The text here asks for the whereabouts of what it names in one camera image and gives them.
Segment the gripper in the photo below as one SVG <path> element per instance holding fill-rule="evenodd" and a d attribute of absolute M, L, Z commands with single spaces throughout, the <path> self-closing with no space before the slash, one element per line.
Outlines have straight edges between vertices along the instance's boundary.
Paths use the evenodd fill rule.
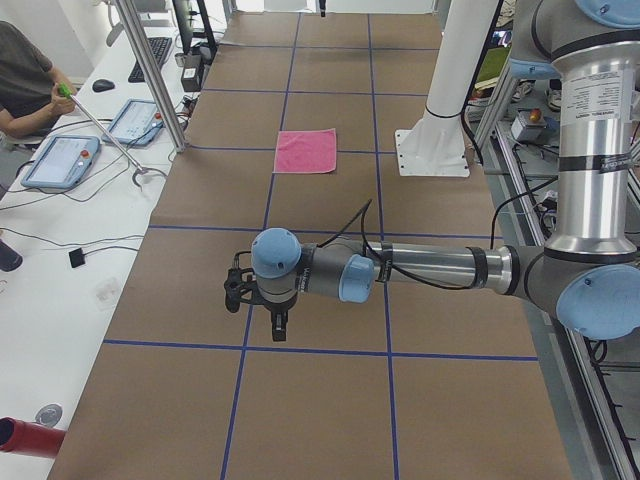
<path fill-rule="evenodd" d="M 288 312 L 294 305 L 294 296 L 284 301 L 265 301 L 264 306 L 271 315 L 271 332 L 274 342 L 284 342 L 287 339 Z"/>

